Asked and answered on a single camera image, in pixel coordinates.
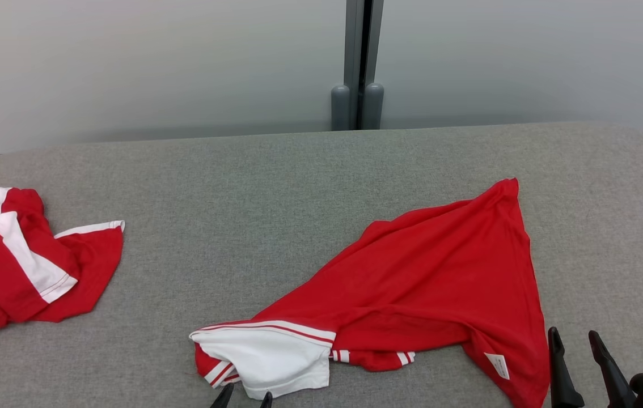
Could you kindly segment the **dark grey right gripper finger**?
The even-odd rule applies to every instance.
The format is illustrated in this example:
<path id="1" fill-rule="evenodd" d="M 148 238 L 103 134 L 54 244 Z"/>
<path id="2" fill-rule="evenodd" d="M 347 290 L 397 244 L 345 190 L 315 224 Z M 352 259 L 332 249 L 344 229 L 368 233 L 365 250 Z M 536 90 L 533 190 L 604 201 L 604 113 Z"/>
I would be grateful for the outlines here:
<path id="1" fill-rule="evenodd" d="M 551 407 L 584 407 L 565 362 L 565 346 L 556 327 L 548 329 Z"/>
<path id="2" fill-rule="evenodd" d="M 591 346 L 591 353 L 604 380 L 607 392 L 608 407 L 633 407 L 637 398 L 628 380 L 622 374 L 619 365 L 611 356 L 601 336 L 595 330 L 589 330 L 588 339 Z"/>

